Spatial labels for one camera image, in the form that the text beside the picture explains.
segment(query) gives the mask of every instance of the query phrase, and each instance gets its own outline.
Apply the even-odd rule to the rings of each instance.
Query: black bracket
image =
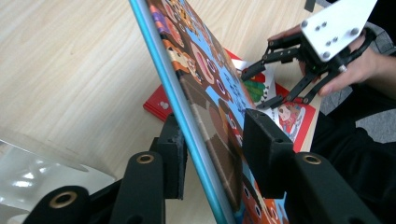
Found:
[[[170,115],[150,150],[129,159],[123,179],[91,196],[79,186],[56,189],[24,223],[165,223],[165,199],[183,198],[186,162],[183,134]]]
[[[243,152],[264,198],[287,192],[290,223],[379,223],[325,158],[294,153],[289,138],[258,110],[246,111]]]
[[[309,12],[313,12],[313,11],[314,11],[314,8],[315,8],[315,3],[316,3],[316,2],[317,2],[317,1],[315,1],[315,0],[306,0],[304,9],[307,10],[307,11],[309,11]]]

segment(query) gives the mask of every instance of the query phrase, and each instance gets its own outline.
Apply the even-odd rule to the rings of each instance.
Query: black sleeve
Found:
[[[329,3],[336,2],[336,0],[326,1]],[[384,29],[392,39],[393,43],[396,44],[396,24],[394,24],[394,13],[396,13],[396,1],[378,0],[368,21]]]

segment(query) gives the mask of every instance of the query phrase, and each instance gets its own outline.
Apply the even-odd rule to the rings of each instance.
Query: bolt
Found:
[[[330,52],[329,51],[326,51],[326,52],[323,53],[323,58],[327,59],[329,57],[330,57]]]
[[[301,23],[301,26],[302,26],[303,28],[305,28],[307,25],[308,25],[308,21],[303,21],[303,22]]]
[[[357,35],[359,33],[359,28],[353,28],[351,31],[350,31],[350,34],[351,35]]]
[[[338,67],[338,72],[343,73],[343,72],[346,72],[346,71],[347,71],[347,68],[346,68],[345,65],[341,65],[340,67]]]

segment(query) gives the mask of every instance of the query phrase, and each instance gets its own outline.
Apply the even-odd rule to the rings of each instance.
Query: white metal plate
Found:
[[[340,0],[301,23],[305,38],[323,62],[354,41],[376,0]]]

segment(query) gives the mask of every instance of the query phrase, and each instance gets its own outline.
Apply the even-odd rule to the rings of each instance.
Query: human hand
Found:
[[[299,25],[297,25],[287,31],[271,36],[270,38],[268,38],[268,41],[284,38],[289,35],[297,34],[299,32],[301,32],[301,28]],[[349,45],[349,48],[351,49],[351,51],[358,49],[363,41],[364,35],[361,35]],[[326,85],[324,85],[319,90],[318,95],[329,95],[332,92],[340,91],[341,89],[345,88],[350,84],[361,83],[368,79],[370,76],[374,75],[377,69],[376,56],[377,53],[375,53],[372,49],[368,48],[359,58],[347,65],[345,72],[339,74],[337,77],[333,78]],[[302,62],[299,62],[299,64],[304,74],[305,64]]]

